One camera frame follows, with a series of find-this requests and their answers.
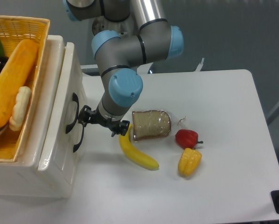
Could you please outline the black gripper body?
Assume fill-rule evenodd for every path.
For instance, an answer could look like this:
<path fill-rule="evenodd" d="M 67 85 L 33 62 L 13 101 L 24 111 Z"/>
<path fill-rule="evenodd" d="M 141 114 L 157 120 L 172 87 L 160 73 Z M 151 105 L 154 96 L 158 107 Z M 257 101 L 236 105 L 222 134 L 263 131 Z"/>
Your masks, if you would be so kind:
<path fill-rule="evenodd" d="M 103 106 L 98 106 L 91 117 L 92 124 L 99 124 L 103 127 L 109 128 L 110 130 L 118 130 L 120 128 L 119 117 L 107 112 Z"/>

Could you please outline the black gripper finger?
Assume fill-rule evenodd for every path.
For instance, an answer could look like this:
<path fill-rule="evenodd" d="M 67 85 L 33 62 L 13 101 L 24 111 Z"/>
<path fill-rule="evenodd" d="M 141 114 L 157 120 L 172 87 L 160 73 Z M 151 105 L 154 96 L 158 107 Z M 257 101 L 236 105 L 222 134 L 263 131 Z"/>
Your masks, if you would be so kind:
<path fill-rule="evenodd" d="M 95 111 L 93 111 L 88 105 L 84 105 L 78 114 L 78 123 L 83 127 L 87 124 L 95 124 Z"/>
<path fill-rule="evenodd" d="M 122 135 L 125 136 L 129 129 L 130 121 L 118 120 L 111 123 L 110 130 L 112 131 L 111 136 Z"/>

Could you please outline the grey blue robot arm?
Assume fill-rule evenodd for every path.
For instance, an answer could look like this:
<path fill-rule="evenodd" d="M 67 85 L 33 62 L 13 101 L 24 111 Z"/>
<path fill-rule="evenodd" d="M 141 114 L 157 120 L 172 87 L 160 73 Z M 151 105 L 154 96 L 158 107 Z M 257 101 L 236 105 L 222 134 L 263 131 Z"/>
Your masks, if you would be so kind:
<path fill-rule="evenodd" d="M 105 91 L 95 110 L 84 106 L 76 118 L 82 126 L 99 124 L 113 135 L 125 135 L 129 121 L 123 117 L 143 89 L 135 67 L 180 56 L 182 32 L 169 25 L 159 0 L 65 0 L 63 4 L 74 21 L 103 17 L 120 24 L 135 17 L 138 30 L 128 35 L 114 28 L 94 35 L 91 47 Z"/>

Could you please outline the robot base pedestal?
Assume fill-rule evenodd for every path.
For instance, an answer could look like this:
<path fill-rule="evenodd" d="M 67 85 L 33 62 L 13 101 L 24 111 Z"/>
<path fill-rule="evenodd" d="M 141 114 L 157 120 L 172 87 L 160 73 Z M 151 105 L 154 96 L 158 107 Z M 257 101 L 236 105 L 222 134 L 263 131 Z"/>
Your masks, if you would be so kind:
<path fill-rule="evenodd" d="M 139 31 L 135 19 L 131 15 L 120 22 L 109 21 L 103 16 L 97 17 L 92 24 L 93 35 L 95 36 L 105 30 L 116 31 L 121 38 L 131 37 Z"/>

